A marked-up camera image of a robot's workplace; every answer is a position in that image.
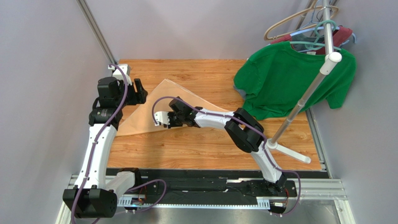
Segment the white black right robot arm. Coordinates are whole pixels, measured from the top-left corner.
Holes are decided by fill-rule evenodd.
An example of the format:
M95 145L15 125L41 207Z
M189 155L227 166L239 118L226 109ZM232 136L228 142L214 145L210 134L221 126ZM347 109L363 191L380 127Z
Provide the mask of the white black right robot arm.
M253 157L270 187L279 192L284 190L287 178L266 148L264 128L246 110L210 111L202 107L191 107L179 97L174 98L169 107L172 112L168 112L169 121L164 126L171 128L187 125L225 130L240 150Z

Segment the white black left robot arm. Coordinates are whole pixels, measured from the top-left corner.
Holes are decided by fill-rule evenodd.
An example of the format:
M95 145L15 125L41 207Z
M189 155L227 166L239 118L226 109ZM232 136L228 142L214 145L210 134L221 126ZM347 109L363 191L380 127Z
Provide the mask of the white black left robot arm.
M106 77L98 81L98 97L89 114L89 141L81 171L72 189L63 192L63 202L74 218L111 218L118 200L141 175L137 168L123 168L106 182L111 145L127 105L144 104L148 95L140 79Z

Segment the green t-shirt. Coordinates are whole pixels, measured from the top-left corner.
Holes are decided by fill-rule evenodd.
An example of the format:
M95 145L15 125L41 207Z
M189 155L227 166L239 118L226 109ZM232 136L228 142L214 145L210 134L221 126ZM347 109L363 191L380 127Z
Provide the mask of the green t-shirt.
M324 78L303 111L323 100L331 109L342 107L357 63L345 49L340 54L342 60ZM243 108L257 120L286 117L317 77L325 57L297 52L288 42L258 50L234 77L235 88L246 94Z

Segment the teal plastic hanger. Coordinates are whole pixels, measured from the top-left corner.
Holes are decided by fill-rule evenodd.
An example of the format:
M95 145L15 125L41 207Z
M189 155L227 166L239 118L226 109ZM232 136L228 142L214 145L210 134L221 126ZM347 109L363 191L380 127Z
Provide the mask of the teal plastic hanger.
M324 27L324 30L315 30L315 32L307 32L303 34L299 34L296 36L290 36L292 40L290 40L290 44L292 44L293 48L297 52L315 52L322 48L325 48L325 44L327 42L326 31L335 31L337 29L337 25L333 20L325 20L318 22L314 28Z

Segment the silver white clothes rack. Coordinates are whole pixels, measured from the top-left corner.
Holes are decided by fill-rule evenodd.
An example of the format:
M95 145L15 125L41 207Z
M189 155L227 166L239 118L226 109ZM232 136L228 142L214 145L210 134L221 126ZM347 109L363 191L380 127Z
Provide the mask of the silver white clothes rack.
M313 46L320 46L325 48L325 62L320 68L320 71L318 75L315 77L315 79L312 81L312 83L309 85L303 96L299 99L299 101L296 103L295 107L293 110L289 113L289 115L285 118L284 122L282 125L279 127L277 132L274 134L274 136L271 139L268 139L266 144L266 148L268 150L277 150L284 155L287 155L291 158L294 158L302 163L309 164L311 163L311 158L305 155L302 155L298 152L295 152L287 147L284 147L282 145L278 144L278 140L280 137L283 135L283 133L287 130L288 126L292 123L292 121L296 118L296 116L299 114L300 110L305 106L307 103L308 99L313 95L315 90L318 88L318 86L322 83L322 81L325 79L327 75L330 74L330 72L334 69L334 67L339 63L342 59L341 54L334 53L334 50L337 49L336 46L334 46L334 41L333 41L333 31L337 28L337 25L335 25L334 22L332 22L332 17L335 16L338 12L336 9L338 1L337 0L323 0L322 1L322 6L319 7L319 11L322 12L322 19L316 24L315 27L313 27L313 32L315 33L316 36L318 36L318 29L320 26L323 27L324 30L324 43L318 43L317 41L315 42L292 42L293 44L307 44L307 45L313 45Z

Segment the light blue hanger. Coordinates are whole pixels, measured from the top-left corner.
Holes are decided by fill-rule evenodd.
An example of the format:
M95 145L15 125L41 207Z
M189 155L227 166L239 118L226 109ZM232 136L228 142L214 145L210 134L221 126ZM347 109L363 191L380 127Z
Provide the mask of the light blue hanger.
M315 28L307 28L307 29L299 30L299 31L296 31L296 32L291 33L290 36L296 36L296 35L303 34L303 33L307 33L307 32L315 32L315 30L317 30L317 31L319 31L319 30L324 30L324 27L318 27L318 28L316 28L316 29L315 29ZM349 37L347 40L345 40L345 41L341 44L341 46L346 45L346 44L348 44L349 42L351 42L351 43L353 43L353 44L356 44L356 43L357 43L357 37L356 37L355 33L352 32L352 34L350 35L350 37Z

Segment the red garment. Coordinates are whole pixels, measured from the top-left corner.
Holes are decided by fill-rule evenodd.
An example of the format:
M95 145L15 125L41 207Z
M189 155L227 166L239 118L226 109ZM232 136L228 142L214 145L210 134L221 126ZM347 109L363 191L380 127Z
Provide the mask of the red garment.
M332 38L333 38L333 43L334 46L339 48L342 47L341 44L347 40L350 35L352 34L353 30L343 27L343 26L338 26L337 29L335 31L332 32ZM289 42L290 40L292 40L292 38L290 37L290 34L284 35L282 37L277 38L276 40L273 40L269 43L270 44L275 44L275 43L279 43L279 42ZM326 52L325 48L322 48L320 50L317 50L315 52L311 52L311 54L313 55L324 55Z

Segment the aluminium frame rail left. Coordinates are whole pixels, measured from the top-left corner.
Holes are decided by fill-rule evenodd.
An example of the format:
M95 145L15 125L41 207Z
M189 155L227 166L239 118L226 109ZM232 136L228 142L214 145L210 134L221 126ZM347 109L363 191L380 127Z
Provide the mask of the aluminium frame rail left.
M107 60L110 63L117 64L117 60L114 57L108 43L105 40L103 33L100 30L100 27L87 3L86 0L76 0L77 4L79 5L84 17L86 18L94 36L96 37L101 49L103 50Z

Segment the aluminium front rail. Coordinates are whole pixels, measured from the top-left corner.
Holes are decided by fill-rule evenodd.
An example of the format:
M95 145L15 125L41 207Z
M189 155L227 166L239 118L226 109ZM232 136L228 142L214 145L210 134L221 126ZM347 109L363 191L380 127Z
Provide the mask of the aluminium front rail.
M107 169L84 190L78 211L97 223L355 223L342 181L323 171L285 172L272 184L259 170L140 169L110 188L118 174Z

